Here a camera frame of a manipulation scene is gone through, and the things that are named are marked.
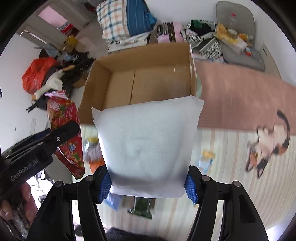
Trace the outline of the left hand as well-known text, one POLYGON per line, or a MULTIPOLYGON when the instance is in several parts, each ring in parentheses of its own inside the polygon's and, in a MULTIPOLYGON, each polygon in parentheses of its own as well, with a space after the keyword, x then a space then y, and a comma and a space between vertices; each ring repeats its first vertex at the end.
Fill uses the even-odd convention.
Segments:
POLYGON ((1 239, 10 235, 26 236, 37 211, 31 187, 26 182, 10 200, 1 201, 1 239))

